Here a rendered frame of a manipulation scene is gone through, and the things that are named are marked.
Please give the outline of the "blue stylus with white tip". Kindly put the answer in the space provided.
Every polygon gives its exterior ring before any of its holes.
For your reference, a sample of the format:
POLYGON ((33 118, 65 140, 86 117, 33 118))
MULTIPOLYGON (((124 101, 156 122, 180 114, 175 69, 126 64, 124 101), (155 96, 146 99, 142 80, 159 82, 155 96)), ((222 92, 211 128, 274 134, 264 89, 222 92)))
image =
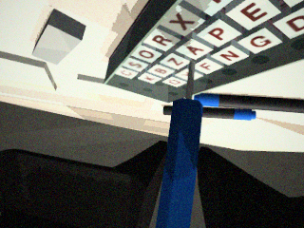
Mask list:
POLYGON ((173 101, 156 228, 190 228, 203 107, 193 100, 195 64, 185 98, 173 101))

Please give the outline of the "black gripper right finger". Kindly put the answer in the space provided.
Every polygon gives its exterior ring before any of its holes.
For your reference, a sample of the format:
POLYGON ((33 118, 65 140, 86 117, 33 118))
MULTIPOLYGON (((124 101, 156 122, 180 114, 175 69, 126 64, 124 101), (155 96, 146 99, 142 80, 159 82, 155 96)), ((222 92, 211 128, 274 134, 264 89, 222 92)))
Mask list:
POLYGON ((279 193, 207 146, 197 170, 206 228, 304 228, 304 196, 279 193))

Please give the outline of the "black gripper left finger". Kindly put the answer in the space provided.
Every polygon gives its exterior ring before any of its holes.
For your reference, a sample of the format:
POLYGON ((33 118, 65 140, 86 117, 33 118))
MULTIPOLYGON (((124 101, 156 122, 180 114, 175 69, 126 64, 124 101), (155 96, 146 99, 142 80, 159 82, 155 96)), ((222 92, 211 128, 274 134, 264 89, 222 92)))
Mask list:
POLYGON ((167 142, 114 167, 24 149, 0 151, 0 213, 11 209, 79 228, 149 228, 167 142))

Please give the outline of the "grey keyboard with keys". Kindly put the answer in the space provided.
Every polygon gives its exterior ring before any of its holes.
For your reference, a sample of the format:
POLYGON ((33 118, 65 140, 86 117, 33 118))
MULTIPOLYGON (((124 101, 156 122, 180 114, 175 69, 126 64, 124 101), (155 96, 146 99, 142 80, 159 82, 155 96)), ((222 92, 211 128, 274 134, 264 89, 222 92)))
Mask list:
POLYGON ((304 0, 148 0, 104 85, 172 104, 304 61, 304 0))

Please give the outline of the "black cylinder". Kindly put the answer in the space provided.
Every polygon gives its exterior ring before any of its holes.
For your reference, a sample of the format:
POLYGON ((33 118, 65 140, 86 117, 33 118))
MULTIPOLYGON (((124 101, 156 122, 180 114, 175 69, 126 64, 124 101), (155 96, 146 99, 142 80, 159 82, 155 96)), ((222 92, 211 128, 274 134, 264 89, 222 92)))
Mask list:
POLYGON ((194 96, 194 100, 199 100, 204 106, 304 113, 304 99, 201 93, 194 96))
MULTIPOLYGON (((172 105, 165 105, 163 115, 171 116, 171 113, 172 105)), ((256 119, 256 112, 252 109, 243 108, 203 107, 201 117, 251 121, 256 119)))

